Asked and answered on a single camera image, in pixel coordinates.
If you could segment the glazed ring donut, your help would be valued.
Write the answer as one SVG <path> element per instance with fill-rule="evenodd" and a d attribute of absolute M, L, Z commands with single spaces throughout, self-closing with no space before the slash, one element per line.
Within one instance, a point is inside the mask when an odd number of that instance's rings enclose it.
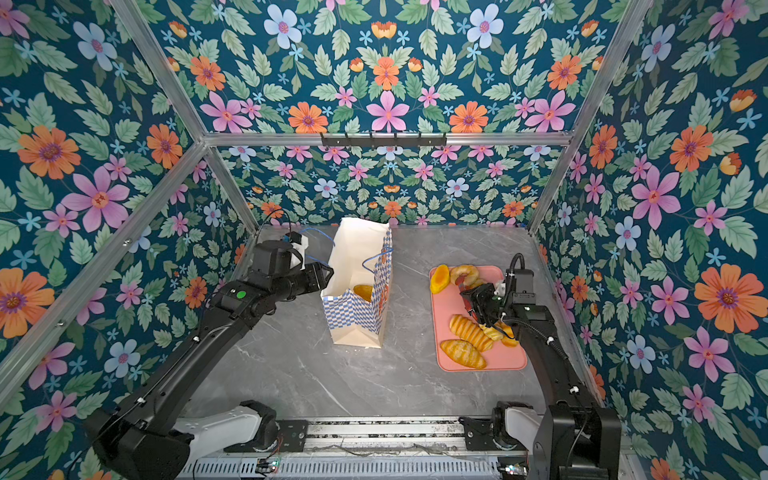
<path fill-rule="evenodd" d="M 460 265 L 450 270 L 450 282 L 464 289 L 471 289 L 479 277 L 479 270 L 474 265 Z"/>

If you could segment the blue checkered paper bag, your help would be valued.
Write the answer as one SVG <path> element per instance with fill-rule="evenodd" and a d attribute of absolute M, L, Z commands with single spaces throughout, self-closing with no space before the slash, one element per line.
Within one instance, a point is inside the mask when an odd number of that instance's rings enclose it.
<path fill-rule="evenodd" d="M 321 291 L 321 300 L 333 342 L 380 348 L 393 275 L 390 226 L 344 218 L 333 238 L 328 265 L 334 274 Z"/>

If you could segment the orange yellow bun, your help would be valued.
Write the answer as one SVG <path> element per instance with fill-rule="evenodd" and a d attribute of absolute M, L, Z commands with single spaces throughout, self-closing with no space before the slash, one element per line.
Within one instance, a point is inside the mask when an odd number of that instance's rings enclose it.
<path fill-rule="evenodd" d="M 451 269 L 445 265 L 439 265 L 430 277 L 430 292 L 437 295 L 445 290 L 451 283 Z"/>

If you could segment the round yellow bun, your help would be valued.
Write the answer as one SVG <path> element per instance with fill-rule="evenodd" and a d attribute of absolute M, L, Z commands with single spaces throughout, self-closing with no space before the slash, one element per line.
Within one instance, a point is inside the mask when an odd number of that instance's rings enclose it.
<path fill-rule="evenodd" d="M 371 303 L 373 297 L 373 286 L 367 284 L 358 284 L 353 287 L 353 292 L 364 301 Z"/>

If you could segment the red metal kitchen tongs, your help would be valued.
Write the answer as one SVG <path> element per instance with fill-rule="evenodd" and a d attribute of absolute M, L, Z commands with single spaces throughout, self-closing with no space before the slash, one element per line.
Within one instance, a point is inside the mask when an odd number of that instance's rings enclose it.
<path fill-rule="evenodd" d="M 478 302 L 476 301 L 475 297 L 476 295 L 473 293 L 472 290 L 462 290 L 460 292 L 460 296 L 462 298 L 465 310 L 467 312 L 467 317 L 470 318 L 472 321 L 479 325 L 483 325 L 483 316 L 482 313 L 478 312 L 477 307 L 479 306 Z"/>

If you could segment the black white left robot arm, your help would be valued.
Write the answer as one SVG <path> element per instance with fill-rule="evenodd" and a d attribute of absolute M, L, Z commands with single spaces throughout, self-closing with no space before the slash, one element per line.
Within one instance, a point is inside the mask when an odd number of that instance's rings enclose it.
<path fill-rule="evenodd" d="M 195 329 L 137 390 L 112 411 L 85 421 L 100 461 L 126 479 L 174 479 L 184 467 L 225 447 L 255 439 L 272 413 L 257 402 L 203 418 L 181 415 L 223 356 L 280 302 L 324 289 L 332 268 L 318 262 L 283 276 L 250 272 L 226 284 Z"/>

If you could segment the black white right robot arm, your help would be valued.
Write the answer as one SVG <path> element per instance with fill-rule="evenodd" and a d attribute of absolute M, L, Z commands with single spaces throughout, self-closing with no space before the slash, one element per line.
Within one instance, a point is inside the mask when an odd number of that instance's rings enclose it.
<path fill-rule="evenodd" d="M 558 338 L 550 310 L 531 293 L 492 284 L 461 293 L 470 317 L 483 326 L 512 329 L 532 365 L 546 409 L 500 402 L 493 410 L 491 437 L 497 447 L 527 453 L 526 472 L 502 469 L 504 479 L 617 479 L 620 472 L 621 422 L 601 405 L 576 373 Z"/>

